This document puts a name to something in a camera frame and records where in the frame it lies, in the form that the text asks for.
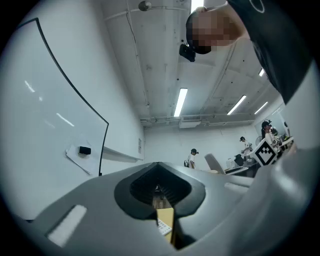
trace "black t-shirt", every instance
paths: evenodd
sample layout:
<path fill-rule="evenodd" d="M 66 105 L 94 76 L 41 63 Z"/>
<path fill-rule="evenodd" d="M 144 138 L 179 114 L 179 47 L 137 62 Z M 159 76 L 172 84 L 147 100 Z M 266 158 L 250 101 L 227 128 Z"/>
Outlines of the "black t-shirt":
<path fill-rule="evenodd" d="M 292 19 L 272 0 L 229 0 L 241 18 L 272 85 L 287 103 L 311 64 L 311 54 Z"/>

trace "person in white shirt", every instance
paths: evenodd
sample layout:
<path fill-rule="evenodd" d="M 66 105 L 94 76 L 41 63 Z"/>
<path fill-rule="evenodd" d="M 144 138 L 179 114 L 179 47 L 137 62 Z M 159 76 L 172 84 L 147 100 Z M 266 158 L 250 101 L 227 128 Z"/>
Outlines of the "person in white shirt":
<path fill-rule="evenodd" d="M 265 138 L 265 141 L 271 145 L 271 147 L 273 147 L 275 149 L 275 151 L 277 151 L 278 149 L 278 142 L 275 138 L 275 136 L 270 132 L 271 129 L 271 125 L 268 121 L 264 121 L 261 124 L 261 135 L 262 135 L 262 139 Z"/>
<path fill-rule="evenodd" d="M 195 148 L 191 149 L 191 154 L 189 156 L 189 168 L 196 169 L 195 155 L 199 154 Z"/>
<path fill-rule="evenodd" d="M 241 142 L 244 142 L 244 150 L 241 151 L 241 153 L 244 155 L 243 160 L 247 160 L 247 156 L 250 154 L 250 143 L 245 139 L 245 137 L 240 138 Z"/>

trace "air conditioner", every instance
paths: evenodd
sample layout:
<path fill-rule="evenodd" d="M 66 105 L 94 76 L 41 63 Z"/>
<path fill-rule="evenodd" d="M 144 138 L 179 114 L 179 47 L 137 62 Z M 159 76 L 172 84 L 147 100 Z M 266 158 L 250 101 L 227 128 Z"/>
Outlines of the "air conditioner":
<path fill-rule="evenodd" d="M 179 128 L 194 128 L 201 124 L 201 116 L 184 116 L 179 122 Z"/>

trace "whiteboard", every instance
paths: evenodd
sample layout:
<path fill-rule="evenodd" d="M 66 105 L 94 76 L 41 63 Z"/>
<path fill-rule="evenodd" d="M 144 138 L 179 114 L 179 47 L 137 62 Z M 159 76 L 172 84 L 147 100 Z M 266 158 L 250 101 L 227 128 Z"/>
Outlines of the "whiteboard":
<path fill-rule="evenodd" d="M 33 220 L 99 175 L 101 157 L 89 175 L 66 149 L 83 137 L 102 155 L 108 122 L 60 70 L 38 19 L 12 36 L 0 60 L 0 85 L 1 189 L 13 213 Z"/>

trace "white ceiling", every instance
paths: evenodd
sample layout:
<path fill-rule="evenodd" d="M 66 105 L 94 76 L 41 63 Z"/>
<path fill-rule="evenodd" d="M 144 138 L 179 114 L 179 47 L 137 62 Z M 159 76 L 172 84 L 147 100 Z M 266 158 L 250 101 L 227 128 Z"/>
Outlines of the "white ceiling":
<path fill-rule="evenodd" d="M 129 9 L 137 9 L 141 0 L 128 0 Z M 205 0 L 207 7 L 219 6 L 224 0 Z M 190 0 L 151 0 L 153 7 L 190 9 Z M 125 12 L 126 0 L 104 0 L 105 19 Z M 253 120 L 253 113 L 266 101 L 272 103 L 279 93 L 266 75 L 258 75 L 261 65 L 248 39 L 206 55 L 197 54 L 195 62 L 179 55 L 182 40 L 186 42 L 186 20 L 190 11 L 151 9 L 130 12 L 105 20 L 119 67 L 132 102 L 144 124 L 170 121 L 180 88 L 188 88 L 181 116 L 204 115 L 210 123 Z M 136 58 L 135 45 L 140 61 Z M 227 116 L 234 104 L 245 101 Z"/>

